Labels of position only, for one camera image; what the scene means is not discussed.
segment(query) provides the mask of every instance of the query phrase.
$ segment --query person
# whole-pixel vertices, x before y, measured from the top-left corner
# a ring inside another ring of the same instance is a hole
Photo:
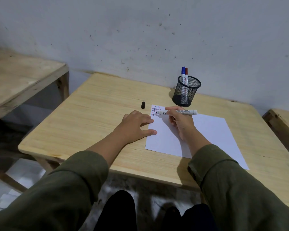
[[[209,207],[197,205],[181,217],[167,210],[164,230],[289,230],[289,207],[194,126],[191,116],[167,107],[169,121],[193,155],[188,171]],[[101,141],[68,158],[0,211],[0,230],[78,230],[105,182],[108,169],[128,143],[155,135],[141,130],[149,115],[133,111]],[[137,230],[135,204],[125,191],[105,204],[94,230]]]

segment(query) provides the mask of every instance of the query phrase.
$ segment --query paper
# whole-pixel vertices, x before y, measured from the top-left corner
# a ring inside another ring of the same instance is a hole
[[[156,130],[157,135],[147,137],[145,148],[151,151],[191,158],[192,155],[188,145],[181,140],[176,128],[170,124],[169,116],[156,115],[155,113],[158,110],[165,110],[165,107],[152,105],[151,117],[154,122],[149,124],[149,129]],[[197,114],[193,115],[193,120],[195,127],[208,141],[220,147],[236,160],[242,168],[249,169],[224,118]]]

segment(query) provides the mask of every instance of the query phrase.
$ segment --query pen holder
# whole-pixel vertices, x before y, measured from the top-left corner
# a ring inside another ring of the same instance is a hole
[[[199,87],[201,87],[201,82],[192,76],[188,76],[188,86],[182,83],[182,76],[178,77],[178,84],[174,91],[172,101],[181,107],[190,106]]]

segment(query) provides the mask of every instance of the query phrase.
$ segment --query wooden table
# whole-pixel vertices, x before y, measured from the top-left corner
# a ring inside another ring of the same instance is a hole
[[[289,111],[270,109],[263,119],[289,151]]]
[[[69,96],[68,71],[68,66],[61,62],[0,50],[0,118],[54,81],[65,100]],[[41,164],[52,165],[43,158],[36,159]],[[1,170],[0,180],[18,191],[26,190]]]
[[[20,143],[19,150],[65,160],[107,136],[124,114],[133,110],[150,114],[151,104],[173,106],[172,93],[167,87],[95,73]],[[190,109],[225,118],[248,172],[289,206],[289,153],[251,105],[196,94]],[[145,143],[146,138],[124,147],[111,170],[199,188],[187,172],[190,159],[146,150]]]

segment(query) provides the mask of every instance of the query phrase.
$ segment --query green shirt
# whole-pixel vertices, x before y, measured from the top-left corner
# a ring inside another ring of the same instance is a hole
[[[216,145],[189,162],[222,230],[289,230],[289,207]],[[77,231],[108,175],[105,159],[92,151],[72,155],[0,211],[0,230]]]

